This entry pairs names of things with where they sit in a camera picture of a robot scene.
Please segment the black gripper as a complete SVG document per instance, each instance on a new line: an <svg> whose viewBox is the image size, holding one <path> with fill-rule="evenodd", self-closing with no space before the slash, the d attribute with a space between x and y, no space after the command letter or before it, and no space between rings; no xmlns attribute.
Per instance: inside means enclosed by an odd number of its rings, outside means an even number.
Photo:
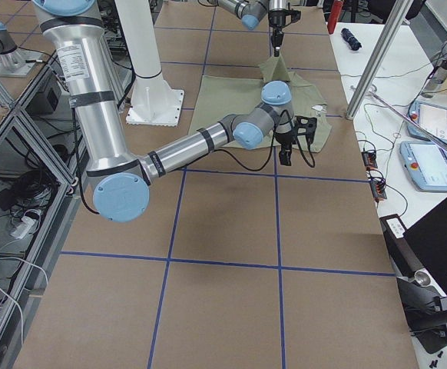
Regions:
<svg viewBox="0 0 447 369"><path fill-rule="evenodd" d="M292 132L277 133L276 140L280 143L279 161L282 166L291 166L292 146L295 138Z"/></svg>
<svg viewBox="0 0 447 369"><path fill-rule="evenodd" d="M284 33L281 29L274 29L270 37L273 46L273 57L280 57L280 48L283 44Z"/></svg>

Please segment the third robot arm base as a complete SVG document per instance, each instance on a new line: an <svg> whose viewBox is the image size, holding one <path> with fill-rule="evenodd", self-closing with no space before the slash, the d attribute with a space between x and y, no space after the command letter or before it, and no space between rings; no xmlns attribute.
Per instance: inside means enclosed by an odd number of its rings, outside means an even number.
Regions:
<svg viewBox="0 0 447 369"><path fill-rule="evenodd" d="M0 22L0 77L26 77L32 68L42 62L43 52L20 49Z"/></svg>

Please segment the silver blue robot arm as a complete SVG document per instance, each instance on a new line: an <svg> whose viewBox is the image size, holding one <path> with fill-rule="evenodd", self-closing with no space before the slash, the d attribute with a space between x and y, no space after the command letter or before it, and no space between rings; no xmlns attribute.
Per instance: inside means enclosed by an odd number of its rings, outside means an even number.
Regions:
<svg viewBox="0 0 447 369"><path fill-rule="evenodd" d="M233 13L248 30L254 30L266 18L272 30L270 42L273 56L279 57L283 44L283 29L300 19L288 1L198 1L202 6L220 7Z"/></svg>
<svg viewBox="0 0 447 369"><path fill-rule="evenodd" d="M69 91L69 104L89 155L87 176L94 207L103 218L123 223L140 217L157 178L231 142L253 149L293 117L292 94L283 81L267 82L249 113L230 114L145 155L129 141L136 128L177 125L184 92L165 80L146 1L115 4L134 69L131 106L121 112L112 64L102 39L104 25L95 1L36 1L43 36L55 46Z"/></svg>

